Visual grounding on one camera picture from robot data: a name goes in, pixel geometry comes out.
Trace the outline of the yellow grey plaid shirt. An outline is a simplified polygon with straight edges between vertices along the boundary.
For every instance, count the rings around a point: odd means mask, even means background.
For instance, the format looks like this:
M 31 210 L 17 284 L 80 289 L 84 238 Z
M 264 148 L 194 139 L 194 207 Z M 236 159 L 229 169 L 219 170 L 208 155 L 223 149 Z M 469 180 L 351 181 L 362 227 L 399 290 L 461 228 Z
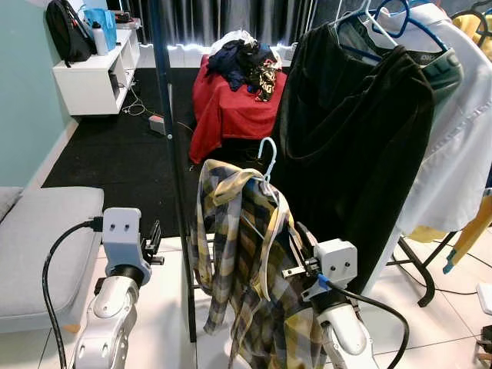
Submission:
M 310 281 L 284 276 L 300 242 L 285 196 L 258 170 L 208 159 L 194 217 L 190 259 L 211 296 L 204 331 L 230 317 L 232 357 L 250 369 L 324 369 L 324 332 L 302 298 Z

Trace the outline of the white clothes hanger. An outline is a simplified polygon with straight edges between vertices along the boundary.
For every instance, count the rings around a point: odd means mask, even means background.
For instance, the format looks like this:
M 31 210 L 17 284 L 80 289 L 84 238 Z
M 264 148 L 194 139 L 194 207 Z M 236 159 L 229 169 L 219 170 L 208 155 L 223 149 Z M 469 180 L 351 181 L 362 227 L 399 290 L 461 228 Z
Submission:
M 261 139 L 261 143 L 259 144 L 257 151 L 259 159 L 264 157 L 264 150 L 266 150 L 266 148 L 268 148 L 270 155 L 268 155 L 268 163 L 264 169 L 263 177 L 264 181 L 270 184 L 271 187 L 274 187 L 274 183 L 271 182 L 271 175 L 273 174 L 275 163 L 277 163 L 278 160 L 278 146 L 277 143 L 275 143 L 274 138 L 264 137 Z
M 361 0 L 361 3 L 358 5 L 358 7 L 355 8 L 355 10 L 353 10 L 352 12 L 348 12 L 345 15 L 341 14 L 340 5 L 340 9 L 338 9 L 337 14 L 335 14 L 335 20 L 330 22 L 331 27 L 338 28 L 345 22 L 352 22 L 352 24 L 355 24 L 355 22 L 357 22 L 359 25 L 363 25 L 363 22 L 360 20 L 360 18 L 362 17 L 362 15 L 366 15 L 368 21 L 371 22 L 372 27 L 376 28 L 377 31 L 379 31 L 380 34 L 384 36 L 384 39 L 387 40 L 387 42 L 384 43 L 385 45 L 393 47 L 398 46 L 397 40 L 394 39 L 393 36 L 389 35 L 387 29 L 384 28 L 383 25 L 381 25 L 380 22 L 373 17 L 373 15 L 369 15 L 371 1 L 372 0 Z

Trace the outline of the blue clothes hanger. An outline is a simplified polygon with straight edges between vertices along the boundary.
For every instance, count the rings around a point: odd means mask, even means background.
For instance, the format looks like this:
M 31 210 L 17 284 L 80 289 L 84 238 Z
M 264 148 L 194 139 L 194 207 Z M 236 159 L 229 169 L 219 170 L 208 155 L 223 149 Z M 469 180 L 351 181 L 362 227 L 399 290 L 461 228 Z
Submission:
M 449 47 L 445 45 L 445 42 L 435 32 L 432 32 L 423 22 L 412 17 L 411 0 L 400 1 L 404 4 L 404 10 L 401 12 L 388 11 L 385 6 L 391 0 L 383 0 L 375 9 L 369 9 L 369 15 L 373 15 L 387 29 L 389 35 L 393 36 L 396 40 L 407 35 L 408 29 L 415 28 L 415 31 L 411 32 L 411 35 L 417 35 L 420 39 L 423 39 L 423 35 L 426 35 L 426 38 L 429 38 L 434 45 L 439 47 L 440 52 L 448 52 L 450 50 Z M 380 34 L 376 28 L 372 27 L 372 29 L 374 32 Z

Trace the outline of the grey power adapter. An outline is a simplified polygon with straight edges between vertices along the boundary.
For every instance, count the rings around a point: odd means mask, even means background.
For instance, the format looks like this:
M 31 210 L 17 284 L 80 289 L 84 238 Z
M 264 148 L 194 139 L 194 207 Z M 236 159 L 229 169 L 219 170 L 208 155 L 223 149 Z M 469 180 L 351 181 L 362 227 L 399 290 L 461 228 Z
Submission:
M 158 114 L 148 117 L 148 127 L 151 132 L 157 133 L 161 136 L 168 136 L 168 126 L 162 116 Z

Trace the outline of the black hanging garment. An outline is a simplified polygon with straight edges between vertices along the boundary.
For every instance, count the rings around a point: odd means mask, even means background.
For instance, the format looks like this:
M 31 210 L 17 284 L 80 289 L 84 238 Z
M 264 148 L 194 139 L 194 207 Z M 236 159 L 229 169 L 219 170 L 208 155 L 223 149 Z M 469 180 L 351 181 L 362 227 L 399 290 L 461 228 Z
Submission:
M 348 290 L 365 291 L 421 166 L 434 91 L 397 47 L 370 64 L 354 29 L 321 25 L 298 42 L 275 122 L 271 183 L 319 241 L 357 249 Z

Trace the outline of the grey cushion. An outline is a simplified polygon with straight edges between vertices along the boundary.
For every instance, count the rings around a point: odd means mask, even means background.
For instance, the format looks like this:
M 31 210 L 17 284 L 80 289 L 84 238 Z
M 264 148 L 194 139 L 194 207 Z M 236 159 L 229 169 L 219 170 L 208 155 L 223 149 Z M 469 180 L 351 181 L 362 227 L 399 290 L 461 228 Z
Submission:
M 9 214 L 22 194 L 22 187 L 0 186 L 0 221 Z

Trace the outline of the red cloth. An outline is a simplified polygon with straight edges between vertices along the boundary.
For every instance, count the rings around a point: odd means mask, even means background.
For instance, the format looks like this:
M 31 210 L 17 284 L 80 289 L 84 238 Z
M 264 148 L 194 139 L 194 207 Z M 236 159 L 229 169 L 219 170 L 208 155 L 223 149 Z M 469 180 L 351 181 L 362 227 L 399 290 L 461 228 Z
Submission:
M 282 92 L 288 75 L 278 71 L 270 101 L 258 101 L 242 87 L 232 91 L 224 77 L 208 74 L 208 56 L 200 58 L 200 69 L 192 85 L 196 127 L 188 151 L 193 163 L 201 163 L 226 138 L 259 141 L 273 133 Z

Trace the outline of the white low shelf cabinet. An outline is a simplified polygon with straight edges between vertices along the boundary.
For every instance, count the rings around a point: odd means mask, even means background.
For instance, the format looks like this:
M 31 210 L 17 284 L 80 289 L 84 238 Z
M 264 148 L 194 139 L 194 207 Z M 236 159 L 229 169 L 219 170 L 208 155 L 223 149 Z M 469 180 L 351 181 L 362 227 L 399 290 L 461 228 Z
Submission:
M 119 29 L 117 45 L 105 55 L 68 67 L 60 61 L 52 68 L 67 112 L 71 116 L 117 114 L 130 91 L 140 58 L 133 29 Z

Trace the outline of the white shirt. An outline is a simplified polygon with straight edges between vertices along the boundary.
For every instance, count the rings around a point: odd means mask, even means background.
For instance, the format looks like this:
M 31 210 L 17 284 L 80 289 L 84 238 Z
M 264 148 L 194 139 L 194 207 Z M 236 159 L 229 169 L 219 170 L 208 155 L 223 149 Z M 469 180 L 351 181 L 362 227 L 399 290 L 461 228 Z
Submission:
M 433 3 L 414 5 L 408 12 L 383 10 L 378 21 L 396 32 L 406 17 L 442 40 L 463 73 L 453 94 L 435 109 L 421 167 L 365 291 L 378 280 L 398 236 L 411 234 L 417 226 L 460 231 L 474 219 L 492 165 L 492 61 Z

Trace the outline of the dark clothes pile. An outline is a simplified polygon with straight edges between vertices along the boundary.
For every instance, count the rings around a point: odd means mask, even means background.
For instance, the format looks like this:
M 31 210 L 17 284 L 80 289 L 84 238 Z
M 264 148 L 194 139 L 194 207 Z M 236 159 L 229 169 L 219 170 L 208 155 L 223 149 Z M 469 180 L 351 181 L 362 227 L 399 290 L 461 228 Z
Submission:
M 206 76 L 221 76 L 231 91 L 246 87 L 256 101 L 268 102 L 273 98 L 281 69 L 281 61 L 270 46 L 237 39 L 229 40 L 208 56 Z

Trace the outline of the white bottle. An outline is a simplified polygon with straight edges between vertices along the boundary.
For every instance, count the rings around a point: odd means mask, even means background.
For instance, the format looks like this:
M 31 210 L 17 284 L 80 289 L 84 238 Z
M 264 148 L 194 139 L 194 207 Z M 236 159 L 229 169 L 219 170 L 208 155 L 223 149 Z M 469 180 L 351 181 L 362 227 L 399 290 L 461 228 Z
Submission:
M 96 54 L 103 56 L 108 54 L 108 40 L 105 37 L 105 30 L 98 22 L 92 22 L 92 35 L 94 35 L 94 43 Z

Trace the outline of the green shorts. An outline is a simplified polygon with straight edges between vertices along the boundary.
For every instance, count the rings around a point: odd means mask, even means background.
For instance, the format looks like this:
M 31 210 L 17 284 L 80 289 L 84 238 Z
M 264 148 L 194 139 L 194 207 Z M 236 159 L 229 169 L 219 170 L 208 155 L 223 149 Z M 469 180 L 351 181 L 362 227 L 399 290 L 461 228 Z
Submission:
M 412 15 L 416 20 L 423 22 L 420 15 Z M 436 102 L 442 103 L 452 95 L 454 89 L 457 89 L 463 78 L 463 67 L 460 66 L 456 53 L 450 45 L 445 42 L 442 36 L 440 39 L 449 47 L 448 52 L 440 52 L 439 47 L 423 35 L 423 39 L 417 35 L 411 35 L 414 29 L 408 29 L 407 35 L 397 40 L 398 46 L 387 46 L 384 36 L 374 32 L 371 22 L 368 21 L 366 15 L 362 15 L 360 20 L 363 25 L 357 22 L 345 22 L 337 28 L 340 46 L 346 52 L 356 57 L 361 62 L 366 62 L 369 65 L 376 65 L 382 62 L 385 58 L 393 55 L 397 51 L 397 47 L 401 47 L 405 56 L 414 61 L 415 65 L 422 70 L 423 75 L 427 78 L 430 87 L 436 94 Z

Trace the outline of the black backpack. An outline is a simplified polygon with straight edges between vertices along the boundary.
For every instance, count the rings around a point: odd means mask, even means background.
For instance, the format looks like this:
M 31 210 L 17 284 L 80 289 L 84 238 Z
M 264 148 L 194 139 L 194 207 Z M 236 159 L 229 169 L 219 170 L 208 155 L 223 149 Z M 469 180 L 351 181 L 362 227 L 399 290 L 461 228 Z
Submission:
M 96 53 L 96 44 L 87 32 L 87 25 L 68 0 L 50 0 L 45 10 L 45 22 L 56 52 L 67 68 L 87 61 Z

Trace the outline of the light blue bag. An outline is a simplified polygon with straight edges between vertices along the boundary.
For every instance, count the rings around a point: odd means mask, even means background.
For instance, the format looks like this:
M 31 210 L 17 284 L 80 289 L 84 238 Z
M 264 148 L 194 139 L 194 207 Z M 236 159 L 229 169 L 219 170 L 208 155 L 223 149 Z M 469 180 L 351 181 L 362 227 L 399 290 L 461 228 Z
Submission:
M 112 52 L 117 42 L 117 28 L 112 11 L 102 8 L 85 8 L 83 14 L 85 16 L 85 21 L 89 24 L 89 29 L 91 29 L 92 22 L 98 22 L 102 26 L 105 30 L 105 37 L 108 40 L 108 52 Z

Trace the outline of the dark pleated curtain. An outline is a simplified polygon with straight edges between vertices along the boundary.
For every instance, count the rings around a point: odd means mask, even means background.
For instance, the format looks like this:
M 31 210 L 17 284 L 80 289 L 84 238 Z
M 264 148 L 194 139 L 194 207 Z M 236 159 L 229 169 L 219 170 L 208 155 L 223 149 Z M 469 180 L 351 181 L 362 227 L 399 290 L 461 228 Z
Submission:
M 292 45 L 311 28 L 369 2 L 371 9 L 404 10 L 403 0 L 157 0 L 159 31 L 169 46 L 206 46 L 244 29 L 267 45 Z

